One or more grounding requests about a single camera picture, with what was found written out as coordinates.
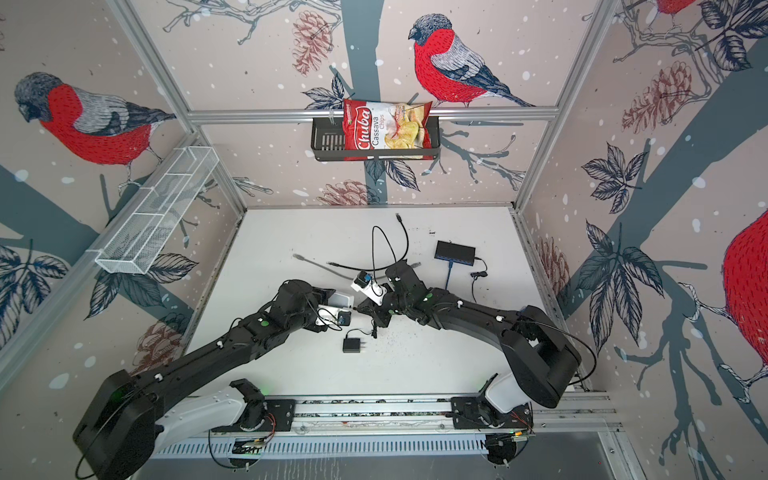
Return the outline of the white small switch box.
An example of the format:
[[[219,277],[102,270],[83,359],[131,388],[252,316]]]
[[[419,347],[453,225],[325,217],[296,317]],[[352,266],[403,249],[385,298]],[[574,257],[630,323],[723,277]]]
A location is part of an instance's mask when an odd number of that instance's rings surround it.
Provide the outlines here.
[[[342,292],[334,292],[327,299],[326,305],[341,309],[351,309],[354,306],[354,296]]]

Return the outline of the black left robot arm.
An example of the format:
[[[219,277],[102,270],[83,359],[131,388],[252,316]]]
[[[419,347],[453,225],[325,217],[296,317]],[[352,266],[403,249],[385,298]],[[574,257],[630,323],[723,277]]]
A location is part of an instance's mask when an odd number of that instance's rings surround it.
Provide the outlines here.
[[[97,479],[128,478],[152,455],[161,417],[221,375],[282,345],[290,334],[316,331],[319,307],[334,293],[287,280],[271,301],[210,343],[153,370],[111,374],[73,433],[79,462],[87,463]]]

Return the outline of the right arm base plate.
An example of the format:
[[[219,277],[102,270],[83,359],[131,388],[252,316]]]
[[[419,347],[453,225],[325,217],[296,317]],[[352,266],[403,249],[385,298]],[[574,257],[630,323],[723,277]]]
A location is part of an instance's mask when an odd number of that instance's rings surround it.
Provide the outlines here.
[[[450,418],[456,430],[507,429],[528,431],[533,428],[533,410],[529,404],[501,413],[478,397],[452,397]]]

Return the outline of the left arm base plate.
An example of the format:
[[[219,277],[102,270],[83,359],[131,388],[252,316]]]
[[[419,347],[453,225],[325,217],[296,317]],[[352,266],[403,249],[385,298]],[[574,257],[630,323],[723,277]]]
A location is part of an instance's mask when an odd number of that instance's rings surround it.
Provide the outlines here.
[[[247,406],[242,416],[229,426],[213,429],[215,433],[289,432],[292,429],[297,402],[294,399],[264,400],[259,408]]]

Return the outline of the black network switch box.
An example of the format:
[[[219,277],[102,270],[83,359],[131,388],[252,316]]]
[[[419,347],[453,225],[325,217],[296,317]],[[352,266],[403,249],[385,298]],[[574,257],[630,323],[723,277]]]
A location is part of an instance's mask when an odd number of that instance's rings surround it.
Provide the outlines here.
[[[434,258],[462,265],[473,266],[476,259],[476,248],[447,241],[438,241]]]

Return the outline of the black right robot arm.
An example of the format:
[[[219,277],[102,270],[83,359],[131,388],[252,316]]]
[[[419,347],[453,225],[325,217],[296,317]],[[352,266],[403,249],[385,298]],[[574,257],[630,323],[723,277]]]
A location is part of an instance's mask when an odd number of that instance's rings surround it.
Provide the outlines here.
[[[523,401],[558,406],[581,356],[566,333],[540,308],[499,310],[464,300],[442,288],[428,287],[414,269],[399,261],[386,270],[380,285],[359,272],[351,288],[366,297],[357,311],[386,328],[394,315],[422,326],[459,332],[498,348],[505,356]]]

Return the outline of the black power adapter with cord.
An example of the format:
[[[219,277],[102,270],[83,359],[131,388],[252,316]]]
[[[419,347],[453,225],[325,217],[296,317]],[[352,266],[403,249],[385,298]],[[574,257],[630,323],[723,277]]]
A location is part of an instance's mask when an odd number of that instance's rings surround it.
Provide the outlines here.
[[[342,342],[342,352],[345,354],[360,353],[363,347],[362,336],[368,336],[376,339],[378,336],[378,327],[371,322],[368,330],[361,328],[352,328],[348,330]]]

